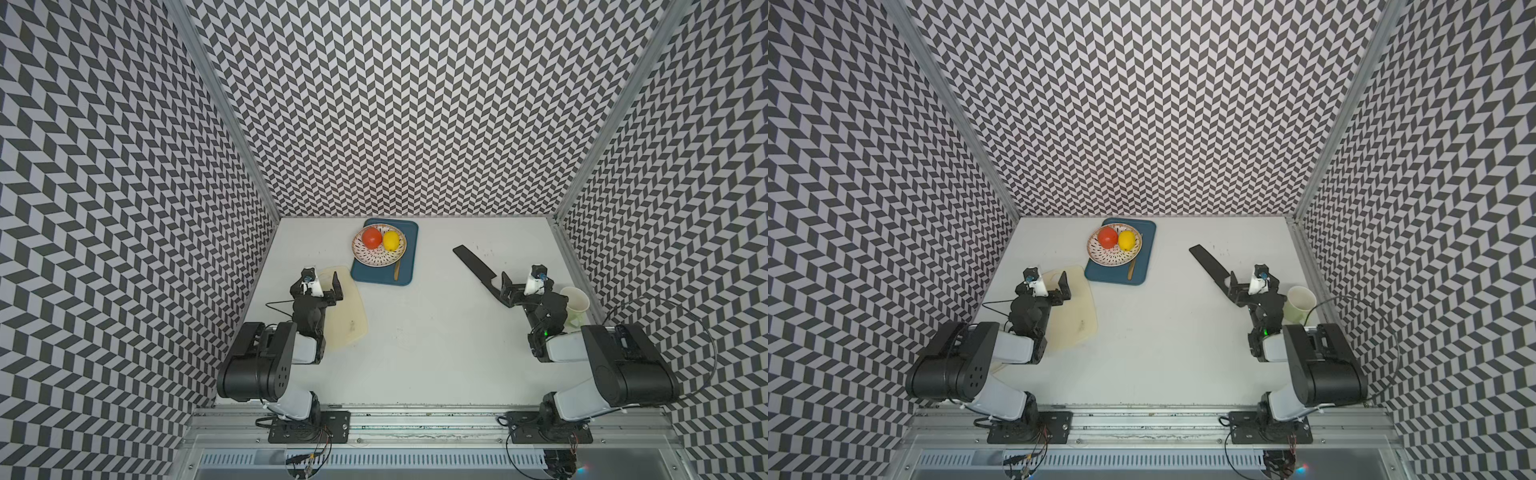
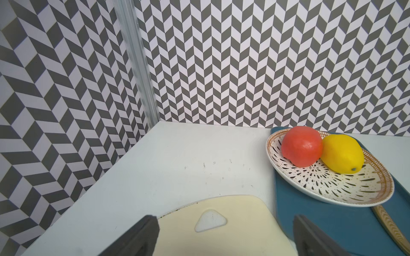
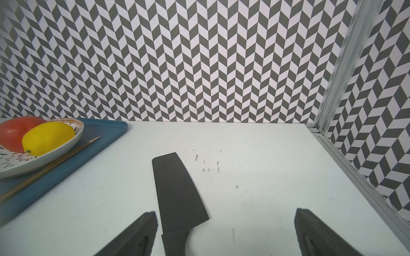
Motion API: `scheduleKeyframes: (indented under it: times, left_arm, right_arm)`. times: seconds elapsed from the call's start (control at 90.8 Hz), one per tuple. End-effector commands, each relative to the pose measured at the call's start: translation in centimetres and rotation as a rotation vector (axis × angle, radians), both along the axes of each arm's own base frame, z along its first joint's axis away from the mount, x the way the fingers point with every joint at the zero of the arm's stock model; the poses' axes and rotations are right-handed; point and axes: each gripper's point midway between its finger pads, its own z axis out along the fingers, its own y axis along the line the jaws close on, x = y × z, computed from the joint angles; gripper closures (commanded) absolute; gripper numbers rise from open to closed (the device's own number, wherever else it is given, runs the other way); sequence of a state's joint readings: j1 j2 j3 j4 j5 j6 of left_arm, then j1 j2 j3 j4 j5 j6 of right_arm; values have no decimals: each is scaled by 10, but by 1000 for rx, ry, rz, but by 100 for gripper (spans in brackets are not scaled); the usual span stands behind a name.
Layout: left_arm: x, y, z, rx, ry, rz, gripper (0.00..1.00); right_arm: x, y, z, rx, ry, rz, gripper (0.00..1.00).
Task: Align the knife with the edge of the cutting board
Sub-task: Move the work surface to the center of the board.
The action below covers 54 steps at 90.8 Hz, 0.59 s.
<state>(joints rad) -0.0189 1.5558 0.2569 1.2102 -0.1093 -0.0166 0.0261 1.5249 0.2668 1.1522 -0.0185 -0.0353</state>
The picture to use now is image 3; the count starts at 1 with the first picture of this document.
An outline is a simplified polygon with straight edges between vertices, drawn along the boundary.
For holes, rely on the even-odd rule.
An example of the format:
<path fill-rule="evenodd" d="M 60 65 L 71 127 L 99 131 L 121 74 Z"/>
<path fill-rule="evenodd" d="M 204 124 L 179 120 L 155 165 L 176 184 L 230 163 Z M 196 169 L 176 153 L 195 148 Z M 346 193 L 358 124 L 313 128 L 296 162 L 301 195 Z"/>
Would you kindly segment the black cleaver knife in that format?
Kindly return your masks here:
<path fill-rule="evenodd" d="M 201 196 L 177 153 L 152 160 L 165 255 L 184 256 L 191 229 L 209 220 Z"/>

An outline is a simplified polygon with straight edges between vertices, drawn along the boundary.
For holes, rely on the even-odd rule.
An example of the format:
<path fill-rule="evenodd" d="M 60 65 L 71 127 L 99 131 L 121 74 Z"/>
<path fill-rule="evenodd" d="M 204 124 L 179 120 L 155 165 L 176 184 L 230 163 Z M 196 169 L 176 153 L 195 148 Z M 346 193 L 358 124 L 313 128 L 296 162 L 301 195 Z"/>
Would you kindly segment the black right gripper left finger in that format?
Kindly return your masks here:
<path fill-rule="evenodd" d="M 96 256 L 150 256 L 157 230 L 156 213 L 145 212 Z"/>

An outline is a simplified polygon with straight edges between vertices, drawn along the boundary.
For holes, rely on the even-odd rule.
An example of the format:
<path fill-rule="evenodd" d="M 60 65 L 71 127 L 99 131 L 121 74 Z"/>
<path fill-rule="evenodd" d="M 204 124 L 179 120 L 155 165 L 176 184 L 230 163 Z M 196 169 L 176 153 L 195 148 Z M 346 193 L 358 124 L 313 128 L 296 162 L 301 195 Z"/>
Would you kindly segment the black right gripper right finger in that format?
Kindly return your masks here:
<path fill-rule="evenodd" d="M 298 208 L 294 224 L 303 256 L 362 256 L 309 209 Z"/>

